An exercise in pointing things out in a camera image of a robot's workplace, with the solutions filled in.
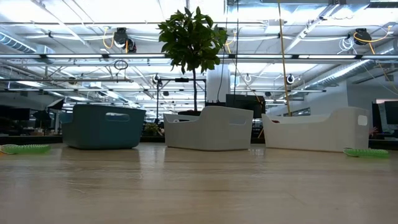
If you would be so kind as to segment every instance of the black monitor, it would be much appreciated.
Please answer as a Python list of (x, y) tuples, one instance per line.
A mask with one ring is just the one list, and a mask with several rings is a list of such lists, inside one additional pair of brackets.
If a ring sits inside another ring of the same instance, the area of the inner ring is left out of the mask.
[(398, 124), (398, 101), (384, 102), (387, 124)]
[(261, 114), (266, 113), (266, 103), (263, 96), (227, 94), (225, 106), (230, 108), (251, 110), (254, 112), (253, 118), (261, 118)]

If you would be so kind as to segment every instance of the wire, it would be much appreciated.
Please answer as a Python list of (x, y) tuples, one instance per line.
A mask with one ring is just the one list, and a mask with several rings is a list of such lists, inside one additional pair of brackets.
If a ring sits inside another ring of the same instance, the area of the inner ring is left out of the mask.
[(396, 93), (396, 92), (390, 90), (389, 88), (387, 88), (387, 87), (386, 87), (385, 85), (383, 85), (376, 77), (374, 77), (374, 76), (372, 75), (372, 73), (371, 73), (365, 66), (363, 66), (363, 67), (364, 67), (365, 70), (369, 73), (369, 75), (372, 76), (372, 78), (375, 79), (381, 86), (383, 86), (386, 90), (388, 90), (388, 91), (390, 91), (391, 93), (393, 93), (393, 94), (395, 94), (395, 95), (398, 96), (398, 93)]
[(374, 51), (374, 49), (373, 49), (373, 47), (372, 47), (372, 43), (369, 43), (369, 47), (371, 48), (372, 53), (373, 53), (373, 54), (376, 54), (375, 51)]
[[(369, 47), (371, 48), (372, 53), (375, 55), (376, 53), (375, 53), (375, 51), (374, 51), (374, 49), (373, 49), (372, 43), (369, 43)], [(387, 76), (387, 74), (386, 74), (386, 71), (384, 71), (384, 68), (381, 66), (381, 64), (380, 64), (379, 62), (376, 62), (376, 63), (379, 65), (379, 67), (380, 67), (381, 70), (383, 71), (383, 74), (384, 74), (384, 76), (386, 77), (386, 80), (391, 84), (391, 86), (392, 86), (396, 91), (398, 91), (398, 89), (396, 88), (396, 86), (394, 85), (394, 83), (388, 78), (388, 76)]]
[(365, 42), (365, 43), (375, 43), (375, 42), (378, 42), (378, 41), (380, 41), (380, 40), (384, 40), (384, 39), (388, 36), (388, 32), (389, 32), (389, 31), (390, 31), (390, 27), (388, 27), (388, 31), (387, 31), (386, 35), (385, 35), (384, 37), (381, 37), (380, 39), (377, 39), (377, 40), (363, 40), (363, 39), (359, 39), (359, 38), (356, 37), (356, 34), (358, 34), (357, 32), (354, 33), (354, 38), (357, 39), (357, 40), (359, 40), (359, 41)]
[(289, 105), (289, 95), (287, 94), (287, 79), (286, 79), (286, 66), (285, 66), (285, 46), (284, 46), (284, 33), (282, 30), (282, 14), (280, 12), (280, 0), (278, 0), (278, 10), (279, 10), (279, 30), (280, 30), (280, 44), (282, 48), (282, 64), (284, 68), (284, 86), (285, 86), (285, 98), (287, 101), (287, 112), (289, 116), (292, 116), (292, 112), (290, 112), (290, 105)]
[(104, 46), (107, 48), (107, 49), (111, 49), (112, 47), (113, 47), (113, 41), (114, 41), (114, 32), (112, 33), (112, 43), (111, 43), (111, 46), (109, 47), (108, 45), (106, 45), (106, 43), (105, 43), (105, 35), (106, 35), (106, 31), (108, 30), (108, 28), (107, 27), (105, 27), (105, 32), (104, 32), (104, 36), (103, 36), (103, 39), (102, 39), (102, 41), (103, 41), (103, 43), (104, 43)]
[(378, 64), (379, 64), (381, 70), (383, 71), (383, 74), (384, 74), (384, 76), (386, 77), (387, 81), (391, 84), (391, 86), (392, 86), (396, 91), (398, 91), (398, 89), (396, 88), (396, 86), (394, 85), (394, 83), (388, 78), (386, 72), (384, 71), (384, 68), (381, 66), (380, 63), (378, 63)]
[[(225, 20), (225, 30), (227, 30), (227, 26), (228, 26), (228, 13), (226, 15), (226, 20)], [(221, 81), (220, 81), (220, 86), (218, 87), (218, 92), (217, 92), (217, 103), (220, 102), (220, 90), (221, 90), (221, 86), (223, 84), (225, 53), (226, 53), (225, 47), (223, 47), (223, 65), (221, 66)]]
[[(236, 0), (236, 14), (239, 15), (239, 0)], [(237, 30), (237, 35), (236, 35), (236, 55), (239, 53), (239, 16), (236, 18), (236, 30)], [(234, 105), (235, 105), (235, 93), (236, 93), (236, 72), (238, 71), (238, 57), (235, 58), (235, 78), (234, 78)]]
[(231, 53), (231, 49), (229, 48), (229, 45), (230, 45), (232, 42), (234, 42), (235, 37), (236, 37), (236, 33), (234, 32), (234, 38), (231, 40), (231, 42), (225, 44), (226, 47), (228, 48), (228, 52), (229, 52), (229, 53)]

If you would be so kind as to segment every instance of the potted tree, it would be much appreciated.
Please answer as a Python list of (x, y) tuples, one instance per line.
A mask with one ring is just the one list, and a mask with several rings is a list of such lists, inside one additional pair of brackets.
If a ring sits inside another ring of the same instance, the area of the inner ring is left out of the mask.
[(196, 69), (201, 73), (214, 70), (220, 64), (217, 57), (227, 39), (226, 31), (217, 25), (213, 28), (210, 16), (203, 15), (197, 7), (195, 16), (189, 9), (185, 13), (177, 11), (170, 19), (159, 24), (159, 42), (165, 42), (162, 52), (171, 58), (171, 65), (181, 66), (181, 72), (193, 73), (194, 109), (197, 108)]

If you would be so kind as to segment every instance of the fluorescent light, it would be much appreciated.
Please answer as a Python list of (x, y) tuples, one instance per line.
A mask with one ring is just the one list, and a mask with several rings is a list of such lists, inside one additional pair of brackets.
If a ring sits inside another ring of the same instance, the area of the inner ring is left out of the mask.
[(74, 91), (72, 89), (43, 89), (43, 91)]
[(102, 55), (99, 54), (65, 54), (65, 55), (57, 55), (57, 54), (48, 54), (48, 58), (102, 58)]
[(286, 100), (266, 100), (266, 102), (286, 102)]
[(4, 54), (0, 58), (40, 58), (37, 54)]
[(164, 54), (110, 54), (109, 58), (164, 58)]
[[(236, 58), (240, 58), (240, 59), (247, 59), (247, 58), (282, 58), (282, 55), (237, 55)], [(292, 58), (291, 55), (285, 55), (285, 58)]]
[(69, 98), (77, 101), (88, 101), (89, 99), (80, 96), (69, 96)]
[(299, 55), (300, 59), (354, 59), (356, 55)]
[(6, 89), (8, 91), (40, 91), (39, 89)]
[(216, 55), (217, 57), (219, 57), (219, 58), (228, 58), (228, 54), (225, 54), (225, 55)]
[(294, 93), (323, 93), (326, 90), (292, 90)]
[(284, 106), (284, 103), (269, 103), (267, 105), (274, 105), (274, 106)]
[(64, 95), (56, 93), (56, 92), (50, 91), (49, 93), (53, 94), (54, 96), (65, 97)]
[(119, 95), (117, 95), (117, 94), (116, 94), (115, 92), (113, 92), (113, 91), (107, 91), (106, 94), (107, 94), (108, 96), (112, 97), (112, 98), (115, 98), (115, 99), (119, 98)]
[(23, 84), (23, 85), (29, 85), (32, 87), (43, 87), (43, 84), (37, 83), (37, 82), (30, 82), (30, 81), (18, 81), (18, 83)]
[(109, 54), (108, 50), (106, 49), (100, 49), (100, 50), (105, 51), (107, 54)]
[(363, 55), (362, 59), (398, 59), (398, 55)]

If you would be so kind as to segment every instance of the wooden table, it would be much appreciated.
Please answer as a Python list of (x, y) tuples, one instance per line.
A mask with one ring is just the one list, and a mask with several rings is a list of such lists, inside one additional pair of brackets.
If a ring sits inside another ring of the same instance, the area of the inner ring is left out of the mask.
[(0, 155), (0, 223), (397, 223), (398, 157), (264, 150)]

